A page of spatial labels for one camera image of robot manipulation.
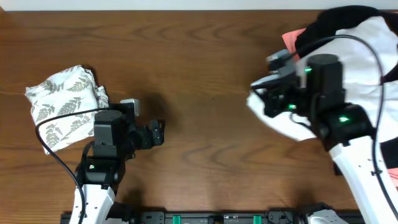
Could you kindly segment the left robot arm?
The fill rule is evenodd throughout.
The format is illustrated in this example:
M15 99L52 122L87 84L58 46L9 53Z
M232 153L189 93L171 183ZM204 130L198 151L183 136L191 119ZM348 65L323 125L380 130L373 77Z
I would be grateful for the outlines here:
M164 143L165 121L155 119L148 126L137 126L134 113L117 110L95 114L94 141L85 146L76 179L70 223L133 223L131 209L115 203L119 184L126 172L126 161L136 150L150 149Z

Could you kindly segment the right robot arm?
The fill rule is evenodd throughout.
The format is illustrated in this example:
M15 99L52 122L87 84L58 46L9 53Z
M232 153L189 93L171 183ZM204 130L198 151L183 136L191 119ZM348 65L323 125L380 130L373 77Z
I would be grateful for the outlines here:
M377 127L365 109L346 101L343 65L336 55L313 55L301 84L293 55L286 50L268 57L269 75L251 85L253 110L275 127L281 115L307 118L311 131L345 178L365 223L397 223L397 190L377 145Z

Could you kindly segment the white t-shirt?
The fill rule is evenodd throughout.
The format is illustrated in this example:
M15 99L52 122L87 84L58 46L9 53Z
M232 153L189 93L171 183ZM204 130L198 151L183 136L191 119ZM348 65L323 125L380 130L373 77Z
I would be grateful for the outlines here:
M337 34L347 34L365 40L377 52L387 75L397 65L397 35L390 30L381 17L371 17L351 29L341 29ZM346 100L349 103L361 105L367 112L372 123L377 120L379 108L379 70L373 54L360 42L352 39L335 39L314 50L312 54L334 54L343 64L343 86L346 90ZM379 142L385 142L397 137L397 82L384 85L384 106L378 131ZM247 106L254 114L270 128L296 141L314 138L314 134L301 126L306 118L296 116L289 119L289 113L284 112L275 118L264 115L263 102L251 93L247 98Z

